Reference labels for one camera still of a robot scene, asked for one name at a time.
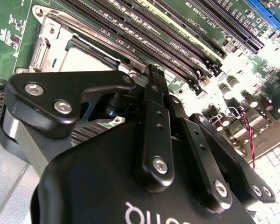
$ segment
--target electrolytic capacitor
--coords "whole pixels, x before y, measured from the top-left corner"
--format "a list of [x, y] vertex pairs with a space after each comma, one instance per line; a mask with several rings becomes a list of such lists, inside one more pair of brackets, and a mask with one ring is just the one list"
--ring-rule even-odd
[[245, 101], [247, 101], [251, 108], [257, 107], [258, 105], [258, 102], [254, 99], [254, 97], [251, 94], [245, 95]]
[[228, 80], [228, 83], [232, 87], [233, 90], [236, 90], [236, 91], [240, 90], [241, 83], [236, 78]]
[[230, 121], [228, 120], [228, 118], [226, 117], [225, 114], [221, 113], [221, 123], [224, 127], [227, 127], [230, 124]]
[[213, 126], [216, 128], [216, 130], [218, 132], [222, 131], [223, 130], [223, 126], [222, 126], [222, 123], [218, 120], [216, 121], [215, 123], [213, 123]]
[[260, 104], [265, 108], [266, 111], [272, 111], [274, 109], [274, 106], [267, 98], [262, 98], [260, 101]]
[[229, 87], [224, 87], [221, 89], [221, 92], [225, 99], [231, 99], [232, 98], [232, 91]]

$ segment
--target motherboard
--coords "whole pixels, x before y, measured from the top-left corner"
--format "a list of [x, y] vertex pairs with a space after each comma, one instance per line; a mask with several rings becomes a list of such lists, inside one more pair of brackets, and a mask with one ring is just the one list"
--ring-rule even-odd
[[150, 64], [244, 156], [280, 125], [280, 0], [0, 0], [0, 87], [26, 72], [136, 80]]

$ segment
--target red and black wire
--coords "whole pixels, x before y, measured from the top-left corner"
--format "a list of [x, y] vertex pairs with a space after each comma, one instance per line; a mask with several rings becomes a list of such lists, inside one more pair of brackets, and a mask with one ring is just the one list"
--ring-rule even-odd
[[246, 117], [246, 114], [243, 112], [243, 113], [241, 113], [241, 116], [243, 118], [244, 123], [247, 126], [247, 129], [248, 129], [253, 169], [255, 169], [255, 153], [254, 153], [255, 145], [254, 145], [254, 142], [253, 142], [254, 131], [253, 131], [253, 128], [249, 124], [249, 121]]

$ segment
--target white tile floor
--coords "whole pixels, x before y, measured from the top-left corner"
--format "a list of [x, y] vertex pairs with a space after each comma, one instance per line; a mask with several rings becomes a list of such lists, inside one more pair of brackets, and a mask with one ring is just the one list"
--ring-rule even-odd
[[256, 161], [255, 171], [276, 194], [276, 204], [264, 205], [255, 217], [259, 224], [280, 224], [280, 147]]

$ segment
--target silver screw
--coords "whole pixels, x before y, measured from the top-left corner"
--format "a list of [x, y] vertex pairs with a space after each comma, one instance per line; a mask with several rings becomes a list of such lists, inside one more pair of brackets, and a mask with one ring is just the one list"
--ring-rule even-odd
[[129, 84], [132, 83], [131, 78], [130, 78], [129, 76], [123, 76], [122, 78], [123, 78], [123, 80], [125, 80], [127, 83], [129, 83]]
[[54, 30], [53, 27], [51, 27], [51, 28], [50, 28], [50, 34], [53, 34], [53, 33], [55, 33], [55, 30]]
[[119, 123], [121, 120], [120, 120], [120, 118], [115, 118], [115, 123]]
[[269, 190], [267, 187], [262, 186], [262, 189], [264, 190], [264, 192], [265, 192], [269, 197], [272, 197], [272, 196], [273, 196], [272, 193], [270, 192], [270, 190]]
[[261, 193], [260, 189], [259, 189], [256, 185], [254, 185], [254, 184], [252, 184], [252, 187], [253, 187], [254, 192], [255, 192], [259, 197], [261, 197], [261, 196], [262, 196], [262, 193]]
[[40, 96], [45, 92], [44, 89], [40, 85], [33, 84], [33, 83], [25, 85], [24, 88], [25, 88], [25, 91], [32, 96]]
[[176, 97], [172, 97], [172, 100], [173, 100], [173, 102], [175, 102], [176, 104], [179, 103], [179, 100], [178, 100], [178, 98], [176, 98]]
[[152, 88], [155, 92], [159, 92], [158, 87], [156, 87], [155, 85], [152, 85], [151, 88]]
[[216, 191], [222, 196], [222, 197], [227, 197], [227, 189], [226, 187], [220, 182], [220, 181], [215, 181], [214, 186]]
[[43, 11], [41, 8], [36, 8], [35, 9], [35, 14], [39, 17], [42, 17], [43, 16]]
[[54, 108], [59, 113], [68, 114], [72, 111], [70, 104], [63, 100], [58, 100], [54, 103]]
[[154, 158], [153, 165], [160, 174], [165, 174], [168, 171], [167, 164], [161, 158]]
[[205, 122], [203, 116], [198, 116], [198, 119], [199, 119], [201, 122]]

